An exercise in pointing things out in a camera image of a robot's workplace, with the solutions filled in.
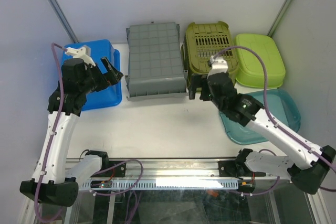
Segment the blue plastic tub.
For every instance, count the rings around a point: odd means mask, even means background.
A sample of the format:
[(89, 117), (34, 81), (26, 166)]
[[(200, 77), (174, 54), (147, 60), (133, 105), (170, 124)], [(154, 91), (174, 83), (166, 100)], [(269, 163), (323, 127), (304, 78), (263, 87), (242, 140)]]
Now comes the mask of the blue plastic tub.
[[(67, 47), (79, 49), (84, 45), (91, 48), (91, 57), (103, 74), (107, 72), (101, 62), (101, 58), (103, 57), (107, 57), (111, 64), (120, 71), (120, 53), (106, 39), (69, 44), (65, 46), (65, 51)], [(120, 82), (99, 92), (92, 92), (93, 83), (89, 77), (92, 65), (84, 63), (82, 59), (66, 55), (65, 51), (61, 66), (64, 87), (62, 110), (64, 112), (79, 115), (85, 110), (116, 106), (121, 102)]]

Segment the grey plastic crate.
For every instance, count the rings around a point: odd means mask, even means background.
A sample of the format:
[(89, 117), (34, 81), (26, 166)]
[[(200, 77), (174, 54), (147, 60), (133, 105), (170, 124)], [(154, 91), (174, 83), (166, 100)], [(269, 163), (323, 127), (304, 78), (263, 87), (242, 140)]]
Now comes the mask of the grey plastic crate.
[(129, 101), (187, 95), (187, 70), (176, 23), (132, 25), (126, 29), (129, 45)]

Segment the olive green slotted basket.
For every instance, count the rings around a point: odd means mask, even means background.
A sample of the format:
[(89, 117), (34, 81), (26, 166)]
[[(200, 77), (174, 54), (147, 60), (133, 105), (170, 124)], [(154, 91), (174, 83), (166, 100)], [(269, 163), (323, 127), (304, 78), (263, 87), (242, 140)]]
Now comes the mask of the olive green slotted basket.
[(190, 23), (185, 31), (181, 47), (184, 68), (188, 71), (187, 87), (191, 85), (192, 74), (207, 74), (208, 61), (224, 48), (233, 45), (229, 25), (225, 22), (197, 24)]

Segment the lime green plastic basin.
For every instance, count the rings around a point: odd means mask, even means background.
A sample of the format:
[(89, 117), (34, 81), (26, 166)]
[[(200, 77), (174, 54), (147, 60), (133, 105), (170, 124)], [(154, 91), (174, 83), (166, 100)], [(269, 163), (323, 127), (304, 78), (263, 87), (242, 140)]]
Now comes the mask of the lime green plastic basin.
[[(266, 68), (268, 88), (278, 88), (283, 85), (286, 69), (280, 52), (271, 37), (260, 34), (238, 34), (234, 43), (236, 46), (251, 49), (262, 59)], [(236, 49), (236, 54), (239, 60), (236, 81), (246, 87), (263, 88), (264, 72), (258, 58), (241, 48)]]

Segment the teal transparent tub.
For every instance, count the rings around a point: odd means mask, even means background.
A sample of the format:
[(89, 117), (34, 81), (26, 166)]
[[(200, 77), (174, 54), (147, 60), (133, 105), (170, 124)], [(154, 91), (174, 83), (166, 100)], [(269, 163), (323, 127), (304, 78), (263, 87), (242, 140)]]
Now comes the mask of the teal transparent tub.
[[(267, 91), (267, 104), (270, 112), (283, 124), (298, 132), (301, 126), (301, 115), (296, 103), (283, 89), (271, 89)], [(239, 123), (228, 119), (222, 112), (219, 114), (225, 132), (229, 139), (239, 145), (250, 145), (266, 142), (262, 135), (241, 126)]]

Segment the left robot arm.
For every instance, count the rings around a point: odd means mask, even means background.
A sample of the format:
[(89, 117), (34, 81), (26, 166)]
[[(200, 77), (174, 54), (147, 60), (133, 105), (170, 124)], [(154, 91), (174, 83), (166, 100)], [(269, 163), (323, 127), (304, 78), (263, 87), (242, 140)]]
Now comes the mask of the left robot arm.
[(48, 130), (43, 150), (30, 180), (19, 191), (40, 204), (70, 207), (77, 199), (79, 187), (93, 174), (106, 175), (110, 170), (105, 151), (89, 151), (73, 168), (66, 170), (72, 134), (87, 102), (87, 95), (100, 92), (120, 82), (123, 74), (108, 58), (100, 59), (106, 72), (95, 63), (71, 58), (61, 66), (62, 80), (49, 97)]

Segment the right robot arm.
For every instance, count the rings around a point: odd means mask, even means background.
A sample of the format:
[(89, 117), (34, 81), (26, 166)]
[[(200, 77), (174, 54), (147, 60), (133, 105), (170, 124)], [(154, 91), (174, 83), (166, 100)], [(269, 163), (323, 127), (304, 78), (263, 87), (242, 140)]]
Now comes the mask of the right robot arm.
[(321, 147), (305, 139), (280, 122), (261, 102), (238, 93), (227, 73), (193, 74), (189, 99), (195, 98), (197, 88), (202, 89), (201, 100), (211, 101), (231, 121), (262, 135), (285, 154), (263, 155), (243, 149), (235, 162), (238, 174), (269, 173), (291, 180), (307, 194), (317, 193), (335, 158), (334, 148)]

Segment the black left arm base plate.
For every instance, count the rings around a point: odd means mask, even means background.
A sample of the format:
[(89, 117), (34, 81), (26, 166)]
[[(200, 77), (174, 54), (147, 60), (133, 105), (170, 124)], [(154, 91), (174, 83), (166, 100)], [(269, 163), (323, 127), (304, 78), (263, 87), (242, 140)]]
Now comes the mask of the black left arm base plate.
[(104, 173), (100, 173), (97, 175), (97, 177), (107, 177), (110, 178), (124, 178), (125, 177), (125, 172), (126, 172), (126, 163), (119, 165), (121, 161), (109, 161), (108, 165), (104, 167), (103, 169), (110, 168), (112, 166), (115, 166), (115, 168), (108, 170)]

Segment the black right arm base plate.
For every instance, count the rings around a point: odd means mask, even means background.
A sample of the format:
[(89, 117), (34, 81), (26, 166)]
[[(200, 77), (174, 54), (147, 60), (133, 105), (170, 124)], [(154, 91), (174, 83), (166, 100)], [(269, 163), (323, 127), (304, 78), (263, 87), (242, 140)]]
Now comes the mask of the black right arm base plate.
[(238, 163), (234, 160), (218, 161), (218, 171), (220, 177), (231, 176), (242, 179), (243, 177), (265, 177), (264, 172), (252, 172), (244, 163)]

